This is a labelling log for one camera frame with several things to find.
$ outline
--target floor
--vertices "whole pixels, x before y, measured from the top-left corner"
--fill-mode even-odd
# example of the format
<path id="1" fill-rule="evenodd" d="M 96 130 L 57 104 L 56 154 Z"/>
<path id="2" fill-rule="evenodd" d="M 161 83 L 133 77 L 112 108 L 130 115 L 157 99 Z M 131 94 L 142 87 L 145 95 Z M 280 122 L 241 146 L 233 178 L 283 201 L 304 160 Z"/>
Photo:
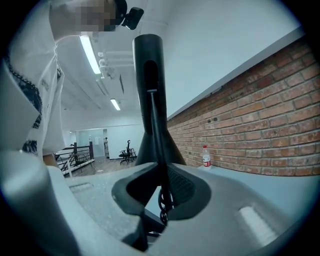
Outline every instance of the floor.
<path id="1" fill-rule="evenodd" d="M 91 164 L 87 164 L 75 171 L 72 172 L 73 177 L 79 176 L 88 176 L 88 175 L 96 175 L 103 173 L 116 172 L 119 170 L 127 169 L 135 166 L 136 161 L 130 161 L 129 163 L 123 162 L 120 164 L 121 160 L 110 160 L 103 157 L 95 157 L 95 161 Z"/>

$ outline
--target vent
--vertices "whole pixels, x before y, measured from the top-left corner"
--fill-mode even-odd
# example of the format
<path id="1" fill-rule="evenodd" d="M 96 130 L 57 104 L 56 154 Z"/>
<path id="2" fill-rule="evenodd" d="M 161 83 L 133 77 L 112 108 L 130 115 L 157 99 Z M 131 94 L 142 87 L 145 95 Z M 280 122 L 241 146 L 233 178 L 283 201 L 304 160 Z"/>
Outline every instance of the vent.
<path id="1" fill-rule="evenodd" d="M 254 208 L 246 206 L 241 208 L 239 212 L 261 246 L 265 247 L 278 238 L 277 234 Z"/>

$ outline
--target person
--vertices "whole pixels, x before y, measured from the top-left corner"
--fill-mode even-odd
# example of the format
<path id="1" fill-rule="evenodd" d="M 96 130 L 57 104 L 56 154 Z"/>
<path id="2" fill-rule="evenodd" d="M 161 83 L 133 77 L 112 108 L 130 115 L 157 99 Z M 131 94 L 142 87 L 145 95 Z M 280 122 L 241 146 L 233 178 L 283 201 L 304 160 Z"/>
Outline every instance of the person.
<path id="1" fill-rule="evenodd" d="M 106 158 L 110 158 L 109 156 L 109 147 L 108 147 L 108 138 L 105 137 L 104 139 L 104 153 Z"/>
<path id="2" fill-rule="evenodd" d="M 27 99 L 39 112 L 22 150 L 48 166 L 58 166 L 54 153 L 65 148 L 61 124 L 64 73 L 57 43 L 70 36 L 112 31 L 127 10 L 125 0 L 41 0 L 16 32 L 2 61 Z"/>

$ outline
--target railing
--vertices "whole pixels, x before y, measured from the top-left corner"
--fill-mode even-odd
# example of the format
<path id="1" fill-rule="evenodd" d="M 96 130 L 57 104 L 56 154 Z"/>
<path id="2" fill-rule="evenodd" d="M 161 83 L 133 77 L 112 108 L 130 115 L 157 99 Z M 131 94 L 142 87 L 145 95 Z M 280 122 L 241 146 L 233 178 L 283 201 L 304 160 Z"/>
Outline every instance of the railing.
<path id="1" fill-rule="evenodd" d="M 93 143 L 90 141 L 88 146 L 77 146 L 74 143 L 73 147 L 66 147 L 55 154 L 55 160 L 62 173 L 70 174 L 85 165 L 91 164 L 94 159 Z"/>

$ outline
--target red brick wall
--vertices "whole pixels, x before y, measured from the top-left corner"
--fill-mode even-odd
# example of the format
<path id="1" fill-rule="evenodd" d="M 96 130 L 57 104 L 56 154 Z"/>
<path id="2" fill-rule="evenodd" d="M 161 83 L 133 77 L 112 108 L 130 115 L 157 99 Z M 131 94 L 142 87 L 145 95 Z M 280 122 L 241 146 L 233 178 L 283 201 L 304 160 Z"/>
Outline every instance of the red brick wall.
<path id="1" fill-rule="evenodd" d="M 320 174 L 320 67 L 305 40 L 288 45 L 168 121 L 190 166 L 263 175 Z"/>

